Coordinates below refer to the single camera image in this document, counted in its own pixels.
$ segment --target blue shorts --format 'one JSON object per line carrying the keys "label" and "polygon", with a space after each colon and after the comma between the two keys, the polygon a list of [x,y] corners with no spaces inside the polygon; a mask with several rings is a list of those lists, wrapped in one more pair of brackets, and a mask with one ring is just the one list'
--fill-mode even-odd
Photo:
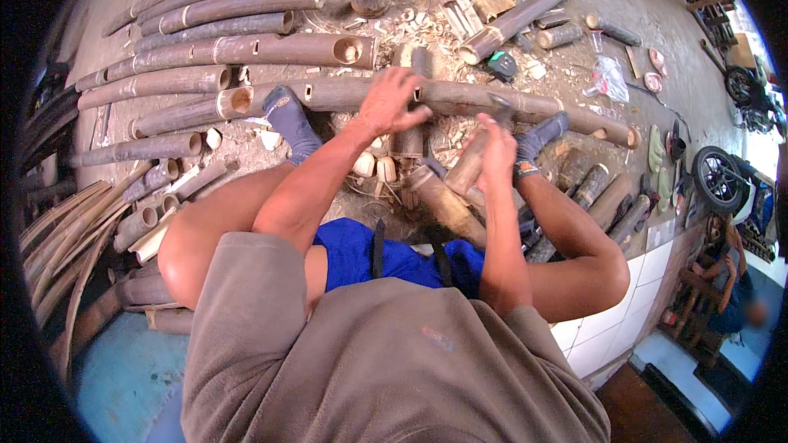
{"label": "blue shorts", "polygon": [[[313,244],[323,245],[329,258],[326,292],[342,285],[372,280],[373,236],[368,227],[348,218],[330,221],[318,228]],[[467,298],[478,299],[484,252],[464,240],[449,241],[444,251],[451,265],[452,285]],[[382,277],[397,277],[429,288],[443,287],[435,255],[422,256],[399,241],[384,240]]]}

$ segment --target man's foot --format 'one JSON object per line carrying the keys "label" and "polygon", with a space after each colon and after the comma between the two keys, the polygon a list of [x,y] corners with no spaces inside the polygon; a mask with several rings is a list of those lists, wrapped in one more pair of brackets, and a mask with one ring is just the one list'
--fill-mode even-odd
{"label": "man's foot", "polygon": [[292,155],[288,162],[298,166],[317,151],[323,141],[312,130],[295,96],[292,89],[280,84],[262,101],[262,111],[273,129],[290,144]]}
{"label": "man's foot", "polygon": [[531,127],[526,133],[515,136],[517,139],[517,162],[515,180],[539,172],[534,162],[545,144],[569,130],[569,115],[558,112]]}

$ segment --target plastic cup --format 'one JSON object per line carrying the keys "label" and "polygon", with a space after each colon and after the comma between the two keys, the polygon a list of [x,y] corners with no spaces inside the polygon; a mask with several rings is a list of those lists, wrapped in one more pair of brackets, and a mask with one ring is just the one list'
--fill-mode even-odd
{"label": "plastic cup", "polygon": [[597,94],[607,94],[607,83],[599,74],[594,74],[591,77],[591,85],[583,90],[583,95],[587,97],[596,96]]}
{"label": "plastic cup", "polygon": [[597,30],[589,31],[591,35],[591,46],[594,53],[602,53],[602,32]]}

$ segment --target motorcycle wheel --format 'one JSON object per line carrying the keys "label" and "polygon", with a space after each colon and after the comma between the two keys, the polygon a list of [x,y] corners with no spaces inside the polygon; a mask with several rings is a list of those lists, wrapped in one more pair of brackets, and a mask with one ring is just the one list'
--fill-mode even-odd
{"label": "motorcycle wheel", "polygon": [[741,177],[736,162],[724,150],[707,145],[695,154],[692,172],[698,192],[716,212],[734,214],[742,204],[744,184],[724,170]]}
{"label": "motorcycle wheel", "polygon": [[725,73],[725,91],[737,103],[748,103],[750,90],[755,81],[753,74],[740,65],[734,65]]}

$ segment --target man's knee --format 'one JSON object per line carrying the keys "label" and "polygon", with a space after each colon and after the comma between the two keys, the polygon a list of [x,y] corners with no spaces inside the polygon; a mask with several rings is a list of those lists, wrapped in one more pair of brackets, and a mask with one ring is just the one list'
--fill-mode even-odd
{"label": "man's knee", "polygon": [[618,246],[610,251],[608,267],[604,296],[607,308],[612,308],[621,303],[630,288],[630,268]]}
{"label": "man's knee", "polygon": [[201,260],[189,243],[188,222],[182,218],[177,215],[164,235],[158,251],[158,268],[172,299],[194,309],[205,278],[198,280],[199,275],[195,273]]}

